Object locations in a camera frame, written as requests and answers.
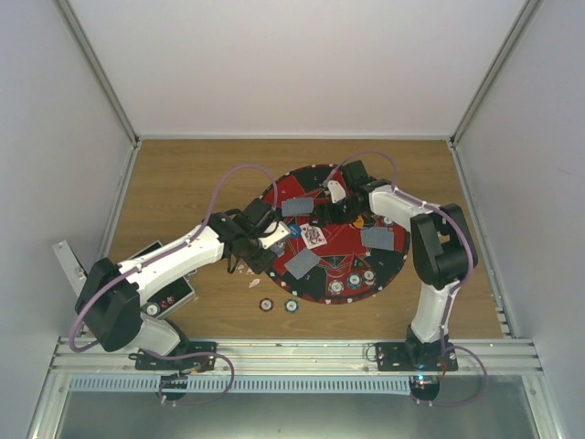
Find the orange big blind button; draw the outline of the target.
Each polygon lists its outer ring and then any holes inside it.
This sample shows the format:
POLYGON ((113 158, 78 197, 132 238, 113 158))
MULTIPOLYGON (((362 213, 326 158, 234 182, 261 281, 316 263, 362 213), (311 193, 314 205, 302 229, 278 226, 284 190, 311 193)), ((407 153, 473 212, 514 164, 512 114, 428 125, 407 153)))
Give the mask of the orange big blind button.
POLYGON ((365 225, 364 219, 361 216, 358 216, 357 219, 352 223, 352 225, 356 229, 361 230, 364 228, 365 225))

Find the dealt blue playing card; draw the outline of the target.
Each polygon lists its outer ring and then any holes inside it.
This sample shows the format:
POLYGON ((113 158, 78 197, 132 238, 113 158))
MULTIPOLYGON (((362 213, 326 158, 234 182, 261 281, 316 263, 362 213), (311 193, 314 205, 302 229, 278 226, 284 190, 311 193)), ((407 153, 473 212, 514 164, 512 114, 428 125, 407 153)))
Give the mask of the dealt blue playing card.
POLYGON ((364 247, 387 252, 395 250, 395 236, 392 230, 385 227, 372 227, 360 231, 361 243, 364 247))

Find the blue small blind button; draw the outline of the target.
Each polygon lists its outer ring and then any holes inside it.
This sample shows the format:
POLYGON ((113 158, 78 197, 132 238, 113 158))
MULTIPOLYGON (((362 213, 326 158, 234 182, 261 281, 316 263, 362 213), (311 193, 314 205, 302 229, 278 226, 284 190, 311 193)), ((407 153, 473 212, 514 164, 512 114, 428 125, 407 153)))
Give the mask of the blue small blind button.
POLYGON ((288 225, 290 231, 291 231, 291 237, 292 238, 299 238, 301 236, 302 230, 301 228, 297 225, 297 224, 289 224, 288 225))

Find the red black chip stack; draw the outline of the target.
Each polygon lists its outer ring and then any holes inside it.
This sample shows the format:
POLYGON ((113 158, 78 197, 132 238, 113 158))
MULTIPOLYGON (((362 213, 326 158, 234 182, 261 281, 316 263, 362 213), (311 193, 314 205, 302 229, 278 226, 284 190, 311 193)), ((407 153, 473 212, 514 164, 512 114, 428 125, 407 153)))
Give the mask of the red black chip stack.
POLYGON ((273 301, 270 298, 264 298, 260 301, 260 309, 269 312, 273 309, 273 301))

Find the red chips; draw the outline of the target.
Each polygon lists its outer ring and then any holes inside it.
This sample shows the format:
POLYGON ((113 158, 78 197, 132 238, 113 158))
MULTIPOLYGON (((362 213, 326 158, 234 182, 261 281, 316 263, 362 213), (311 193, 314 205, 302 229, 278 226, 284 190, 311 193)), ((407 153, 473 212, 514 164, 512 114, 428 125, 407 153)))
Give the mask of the red chips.
POLYGON ((371 270, 365 270, 363 272, 363 278, 364 278, 364 282, 366 284, 369 284, 369 285, 373 284, 376 280, 375 273, 371 270))

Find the teal blue chip stack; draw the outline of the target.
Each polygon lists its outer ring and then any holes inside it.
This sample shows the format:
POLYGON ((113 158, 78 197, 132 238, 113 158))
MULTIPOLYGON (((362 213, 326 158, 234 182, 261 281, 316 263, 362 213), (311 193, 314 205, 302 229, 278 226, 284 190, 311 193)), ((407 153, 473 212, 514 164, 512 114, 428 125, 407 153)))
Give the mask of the teal blue chip stack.
POLYGON ((285 302, 284 308, 288 313, 296 313, 299 309, 299 303, 294 299, 289 299, 285 302))

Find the purple chips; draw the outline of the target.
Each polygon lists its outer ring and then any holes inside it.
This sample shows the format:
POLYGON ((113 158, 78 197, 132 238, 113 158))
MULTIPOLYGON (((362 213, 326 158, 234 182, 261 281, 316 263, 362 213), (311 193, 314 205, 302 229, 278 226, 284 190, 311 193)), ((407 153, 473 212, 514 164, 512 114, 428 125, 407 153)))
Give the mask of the purple chips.
POLYGON ((328 284, 328 294, 331 296, 341 296, 345 291, 345 284, 340 280, 333 280, 328 284))

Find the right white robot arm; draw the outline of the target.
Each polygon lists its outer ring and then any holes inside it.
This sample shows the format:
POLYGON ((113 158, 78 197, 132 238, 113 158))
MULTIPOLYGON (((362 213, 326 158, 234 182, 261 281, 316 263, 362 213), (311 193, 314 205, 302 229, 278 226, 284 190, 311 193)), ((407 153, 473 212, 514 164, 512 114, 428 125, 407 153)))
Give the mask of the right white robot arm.
POLYGON ((447 352, 455 298, 471 277, 477 251, 462 208, 416 198, 386 179, 371 177, 362 161, 334 167, 323 187, 331 201, 314 208, 316 224, 345 224, 362 213, 388 218, 410 235, 420 299, 403 343, 405 360, 425 370, 447 352))

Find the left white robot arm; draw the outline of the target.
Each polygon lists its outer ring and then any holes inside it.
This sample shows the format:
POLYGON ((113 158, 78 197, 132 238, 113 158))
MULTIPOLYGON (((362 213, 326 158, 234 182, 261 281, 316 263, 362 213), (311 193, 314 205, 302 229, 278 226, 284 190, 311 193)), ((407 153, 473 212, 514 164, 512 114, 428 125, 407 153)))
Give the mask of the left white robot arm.
POLYGON ((188 358, 186 336, 148 314, 152 296, 221 260, 245 262, 256 274, 264 273, 277 258, 276 246, 289 236, 276 208, 256 198, 244 210, 210 214, 183 237, 143 256, 118 263, 103 258, 87 275, 74 325, 86 325, 106 352, 138 348, 166 368, 179 369, 188 358))

